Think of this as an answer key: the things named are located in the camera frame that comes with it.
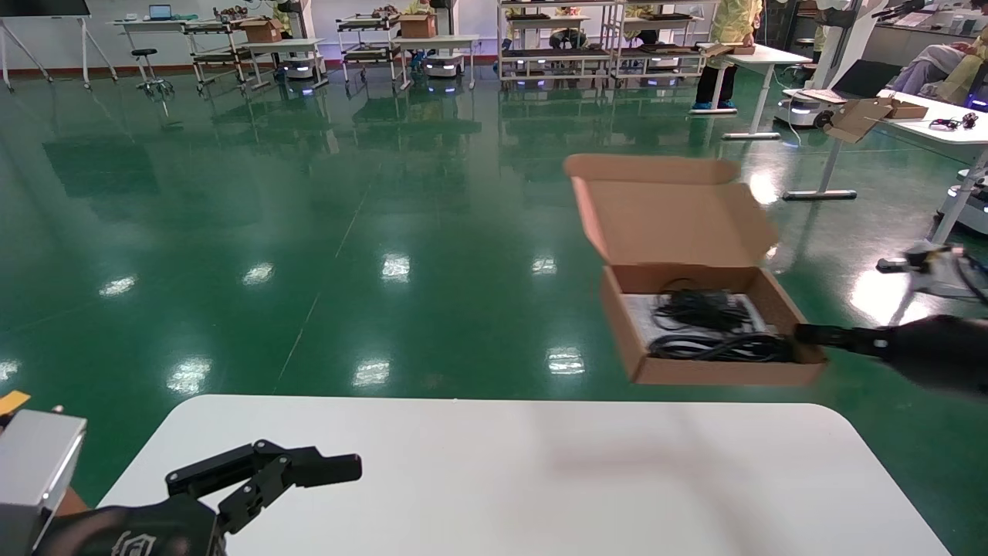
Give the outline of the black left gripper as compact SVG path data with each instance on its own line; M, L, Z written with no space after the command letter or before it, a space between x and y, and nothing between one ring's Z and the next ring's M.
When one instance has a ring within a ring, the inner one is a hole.
M292 488L359 481L360 455L323 456L314 446L259 440L166 474L170 496L145 506L108 506L54 517L36 555L225 555L225 534L239 534ZM241 486L218 515L190 496Z

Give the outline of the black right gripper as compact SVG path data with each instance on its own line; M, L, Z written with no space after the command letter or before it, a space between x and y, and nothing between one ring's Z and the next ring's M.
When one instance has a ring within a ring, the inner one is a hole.
M890 327L886 338L884 330L797 324L795 341L880 355L886 365L921 388L966 398L987 395L985 319L936 314Z

